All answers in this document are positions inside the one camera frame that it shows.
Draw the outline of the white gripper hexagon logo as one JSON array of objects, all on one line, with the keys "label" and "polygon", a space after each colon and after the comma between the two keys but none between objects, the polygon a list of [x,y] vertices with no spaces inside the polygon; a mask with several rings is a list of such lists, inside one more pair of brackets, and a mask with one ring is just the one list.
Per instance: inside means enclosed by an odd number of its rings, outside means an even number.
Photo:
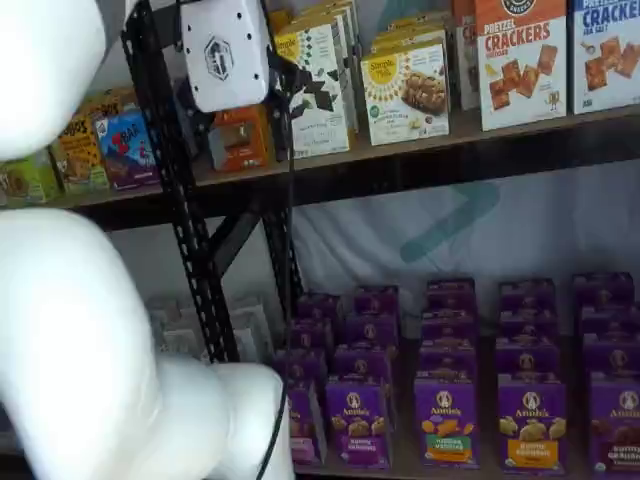
[{"label": "white gripper hexagon logo", "polygon": [[194,131],[209,131],[215,114],[261,103],[288,108],[311,74],[271,49],[257,0],[189,1],[180,5],[182,43],[195,106]]}]

